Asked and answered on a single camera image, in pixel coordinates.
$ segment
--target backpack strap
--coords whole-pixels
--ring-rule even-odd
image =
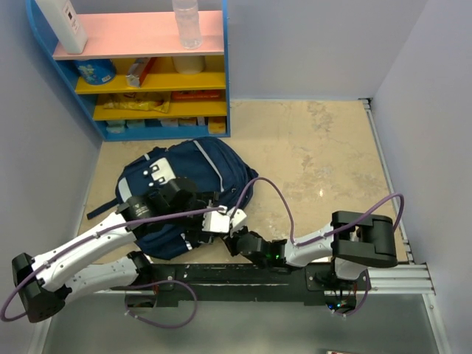
[[[193,140],[193,143],[197,146],[197,148],[200,150],[201,154],[204,156],[204,158],[208,161],[209,165],[212,167],[212,169],[215,171],[215,173],[218,175],[220,178],[220,192],[224,192],[223,188],[223,177],[221,176],[220,171],[218,171],[218,168],[215,166],[215,163],[211,160],[211,158],[208,156],[207,152],[203,147],[200,145],[200,143],[197,140]]]
[[[108,203],[105,203],[102,206],[99,206],[98,208],[96,208],[95,210],[92,210],[89,214],[87,214],[87,220],[95,218],[96,216],[113,208],[117,204],[118,204],[118,200],[115,198],[112,201],[109,201]]]

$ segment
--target plastic bottle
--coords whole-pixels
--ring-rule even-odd
[[[82,53],[89,38],[70,0],[36,0],[36,4],[66,52]]]
[[[203,39],[200,33],[197,0],[172,0],[180,43],[185,49],[197,49]]]

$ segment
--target water bottle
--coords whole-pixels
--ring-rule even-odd
[[[197,49],[203,39],[200,33],[197,0],[172,0],[180,43],[185,49]]]

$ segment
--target shelf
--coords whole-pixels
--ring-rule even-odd
[[[75,92],[78,94],[105,94],[139,91],[182,91],[182,90],[224,90],[224,56],[206,57],[206,68],[194,75],[179,74],[175,71],[172,58],[157,58],[141,88],[126,84],[126,73],[134,62],[132,58],[113,60],[117,76],[105,85],[90,85],[79,78]]]
[[[122,142],[130,140],[152,140],[152,139],[191,139],[201,136],[225,137],[226,134],[209,134],[207,126],[195,127],[146,127],[126,129],[124,133],[113,134],[104,131],[106,140],[109,142]]]
[[[124,109],[105,109],[103,103],[106,95],[98,97],[95,107],[94,120],[117,120],[117,119],[155,119],[155,118],[179,118],[179,117],[218,117],[226,116],[226,101],[172,101],[169,112],[157,111],[131,111]]]
[[[176,55],[223,55],[223,13],[200,11],[203,43],[185,49],[178,39],[174,12],[171,13],[94,13],[79,15],[88,42],[82,54],[67,54],[61,44],[55,60],[98,58],[144,58]]]

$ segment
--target white bottle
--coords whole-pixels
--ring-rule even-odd
[[[197,0],[172,0],[180,43],[185,49],[197,49],[203,40],[200,33]]]
[[[174,68],[180,74],[193,75],[205,70],[205,57],[203,55],[185,55],[172,57]]]
[[[88,37],[70,0],[36,0],[36,4],[66,52],[83,52]]]

